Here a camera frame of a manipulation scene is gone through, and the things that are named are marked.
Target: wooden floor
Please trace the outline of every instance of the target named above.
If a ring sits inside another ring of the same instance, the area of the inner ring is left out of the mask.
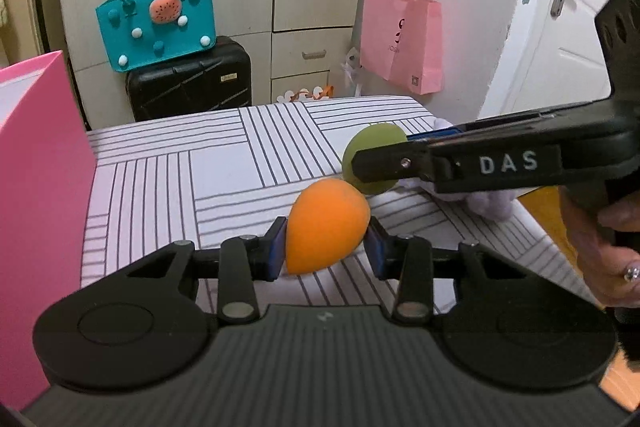
[[[566,229],[562,224],[559,206],[558,189],[555,187],[539,188],[520,198],[520,202],[536,218],[546,233],[554,240],[562,253],[574,265],[577,254],[566,238]],[[627,367],[622,353],[619,353],[609,367],[601,387],[620,405],[629,410],[640,403],[640,373],[632,373]]]

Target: pink box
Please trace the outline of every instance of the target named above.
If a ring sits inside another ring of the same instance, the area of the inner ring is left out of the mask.
[[[14,409],[48,386],[31,333],[80,287],[95,166],[62,52],[0,70],[0,401]]]

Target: circular pad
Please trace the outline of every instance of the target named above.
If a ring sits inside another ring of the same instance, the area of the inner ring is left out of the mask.
[[[567,304],[463,301],[444,317],[442,338],[467,371],[535,393],[596,381],[616,349],[606,315],[577,298]]]
[[[164,279],[108,277],[47,309],[33,346],[49,381],[128,393],[179,373],[209,339],[206,315]]]
[[[342,177],[344,181],[350,183],[367,196],[382,194],[391,190],[398,180],[363,183],[353,174],[351,162],[358,151],[385,145],[395,145],[406,141],[407,138],[404,131],[393,123],[377,123],[361,130],[351,139],[347,149],[344,150],[344,155],[342,156]]]

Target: teal felt bag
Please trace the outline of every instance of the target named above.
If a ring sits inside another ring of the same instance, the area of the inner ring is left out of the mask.
[[[120,73],[216,44],[211,0],[108,0],[95,13],[111,68]]]

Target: drawer handle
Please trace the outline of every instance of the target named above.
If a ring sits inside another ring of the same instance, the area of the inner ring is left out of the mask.
[[[314,52],[314,53],[302,52],[302,58],[304,58],[305,60],[313,60],[314,58],[325,58],[325,57],[326,57],[326,50],[322,50],[321,52]]]

